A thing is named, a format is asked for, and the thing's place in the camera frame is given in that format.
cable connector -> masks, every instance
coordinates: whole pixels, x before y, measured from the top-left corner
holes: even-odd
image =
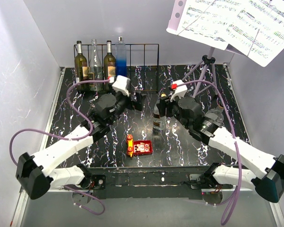
[[[177,84],[172,84],[171,89],[175,90],[177,88],[177,86],[178,86]]]

gray wall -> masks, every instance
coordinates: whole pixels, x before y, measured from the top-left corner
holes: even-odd
[[[284,50],[265,68],[235,55],[230,73],[252,145],[284,154]],[[280,205],[284,214],[284,195]]]
[[[44,129],[60,68],[23,0],[0,0],[0,227],[10,225],[19,197],[9,141],[23,128]],[[38,151],[42,135],[15,139],[16,159]]]
[[[24,0],[60,66],[73,67],[76,40],[89,44],[107,39],[126,43],[159,43],[160,64],[192,64],[208,54],[209,46],[166,32],[174,0]],[[232,53],[216,50],[218,63],[229,62]],[[133,65],[143,64],[141,51]],[[147,51],[146,65],[156,64],[156,53]]]

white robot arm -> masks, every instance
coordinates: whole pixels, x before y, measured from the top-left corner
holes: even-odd
[[[29,155],[20,156],[16,178],[31,199],[44,195],[50,188],[74,184],[86,188],[90,184],[91,173],[83,165],[70,168],[56,168],[61,162],[76,154],[82,148],[93,144],[110,131],[110,125],[118,119],[125,108],[142,110],[145,96],[136,91],[136,100],[129,97],[127,86],[129,79],[118,76],[112,88],[116,92],[103,95],[94,110],[89,114],[94,130],[91,135],[81,140],[60,140],[52,146]],[[174,116],[198,141],[219,149],[231,157],[236,157],[235,139],[232,134],[214,120],[202,113],[202,107],[194,98],[185,96],[186,86],[175,90],[171,96],[162,96],[157,104],[160,116]],[[67,138],[86,135],[89,125],[86,121],[77,126]],[[264,153],[248,143],[236,138],[242,164],[242,187],[255,190],[270,202],[278,202],[284,192],[284,156],[278,158]],[[218,184],[237,185],[239,171],[213,163],[195,183],[200,187],[213,187]]]
[[[194,98],[185,96],[183,81],[175,81],[173,94],[163,96],[157,104],[160,117],[174,116],[196,140],[236,158],[235,139],[221,124],[203,115],[202,107]],[[256,149],[236,138],[242,164],[242,187],[255,190],[270,202],[278,202],[284,192],[284,155],[275,157]],[[212,166],[196,180],[196,184],[215,186],[217,184],[237,185],[239,170],[219,163]]]
[[[33,155],[24,153],[19,157],[16,178],[31,199],[41,197],[50,188],[68,184],[85,188],[90,184],[90,173],[85,166],[56,167],[110,132],[110,126],[126,108],[138,111],[143,109],[146,95],[136,91],[134,101],[131,100],[129,85],[129,78],[118,76],[111,86],[112,94],[105,94],[99,99],[88,115],[93,124],[93,131],[89,136],[81,140],[60,140]],[[89,130],[87,121],[83,121],[66,138],[82,137],[88,134]]]

musical notes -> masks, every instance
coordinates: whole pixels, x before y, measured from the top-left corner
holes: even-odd
[[[177,35],[266,66],[284,48],[284,0],[187,0]]]

green glass bottle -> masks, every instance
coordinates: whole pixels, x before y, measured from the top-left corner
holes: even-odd
[[[86,57],[82,54],[82,42],[77,41],[78,54],[75,57],[75,76],[76,83],[89,79],[89,68],[87,66]],[[81,84],[77,86],[77,91],[90,91],[88,84]]]
[[[112,41],[107,40],[107,55],[103,60],[104,66],[104,78],[115,77],[115,57],[112,54]],[[105,83],[104,88],[106,91],[109,90],[108,83]]]

